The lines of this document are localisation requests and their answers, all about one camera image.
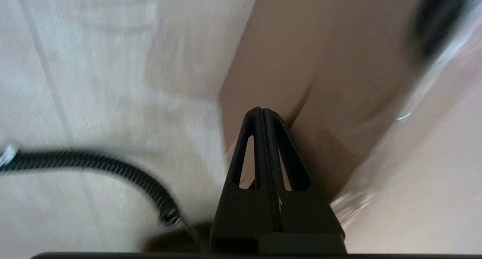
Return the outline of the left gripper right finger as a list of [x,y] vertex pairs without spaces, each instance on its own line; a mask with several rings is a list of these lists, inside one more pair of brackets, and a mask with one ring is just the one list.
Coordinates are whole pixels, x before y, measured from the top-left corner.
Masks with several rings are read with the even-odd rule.
[[278,228],[286,233],[344,235],[283,118],[265,108],[264,120]]

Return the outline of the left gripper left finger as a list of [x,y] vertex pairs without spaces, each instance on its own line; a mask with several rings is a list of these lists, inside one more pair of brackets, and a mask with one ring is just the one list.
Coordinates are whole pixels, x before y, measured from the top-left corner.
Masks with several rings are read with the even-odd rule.
[[[212,252],[280,252],[281,167],[267,108],[246,113],[233,151],[210,235]],[[249,138],[254,146],[254,187],[240,187]]]

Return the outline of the brown cardboard shoe box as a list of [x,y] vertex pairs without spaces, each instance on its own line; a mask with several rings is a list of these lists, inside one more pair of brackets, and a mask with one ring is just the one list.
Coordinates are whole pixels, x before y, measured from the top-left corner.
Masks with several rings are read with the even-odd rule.
[[353,252],[482,254],[482,0],[256,0],[219,101],[285,120]]

